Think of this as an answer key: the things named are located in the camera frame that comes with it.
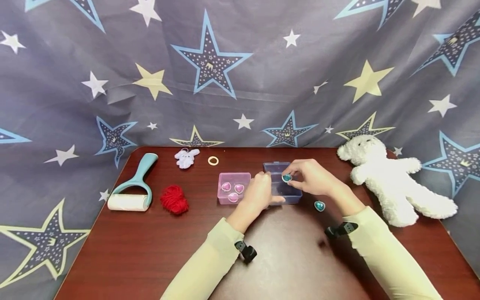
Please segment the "ball of red yarn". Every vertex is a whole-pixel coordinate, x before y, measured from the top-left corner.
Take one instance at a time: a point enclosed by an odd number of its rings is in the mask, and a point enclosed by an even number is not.
[[[188,202],[180,186],[170,185],[160,197],[163,207],[175,215],[180,215],[188,210]]]

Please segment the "clear purple plastic box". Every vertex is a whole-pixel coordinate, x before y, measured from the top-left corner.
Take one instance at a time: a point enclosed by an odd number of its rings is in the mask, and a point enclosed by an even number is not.
[[[220,173],[218,176],[218,190],[217,198],[220,204],[238,204],[243,199],[243,194],[247,190],[247,187],[252,178],[250,173]],[[230,191],[226,192],[222,190],[222,185],[230,183]],[[235,190],[237,184],[243,185],[243,190]]]
[[[302,191],[296,189],[282,180],[282,172],[290,165],[289,162],[264,163],[264,171],[272,174],[272,195],[283,196],[285,198],[284,204],[297,204],[302,197]]]

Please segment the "beige sleeve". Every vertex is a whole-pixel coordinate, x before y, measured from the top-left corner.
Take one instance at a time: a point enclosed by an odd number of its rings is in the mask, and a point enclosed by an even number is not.
[[[207,300],[236,261],[235,243],[243,240],[222,218],[207,239],[173,278],[160,300]]]
[[[359,225],[348,235],[352,247],[363,257],[390,299],[442,299],[415,259],[369,206],[343,219]]]

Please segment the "black clip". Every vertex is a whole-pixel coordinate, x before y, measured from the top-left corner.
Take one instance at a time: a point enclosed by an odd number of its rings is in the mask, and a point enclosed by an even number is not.
[[[257,256],[257,251],[252,246],[247,246],[243,241],[236,242],[235,248],[240,251],[243,256],[243,262],[246,264],[251,262],[255,256]]]
[[[359,225],[357,223],[343,222],[342,224],[340,224],[340,226],[336,228],[333,226],[327,227],[327,229],[325,229],[325,235],[327,235],[329,239],[334,240],[341,235],[346,235],[353,232],[358,227]]]

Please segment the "teal lint roller handle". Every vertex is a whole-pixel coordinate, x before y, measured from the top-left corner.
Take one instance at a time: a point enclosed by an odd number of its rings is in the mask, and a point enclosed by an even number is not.
[[[157,159],[158,159],[158,155],[154,153],[146,153],[142,157],[142,160],[140,160],[140,163],[138,164],[137,172],[132,177],[132,179],[120,184],[118,187],[116,187],[113,190],[112,194],[119,194],[126,188],[129,188],[132,186],[139,186],[147,191],[147,205],[150,205],[150,203],[152,202],[152,190],[144,182],[144,176],[147,173],[148,169],[153,165],[153,163],[156,162]]]

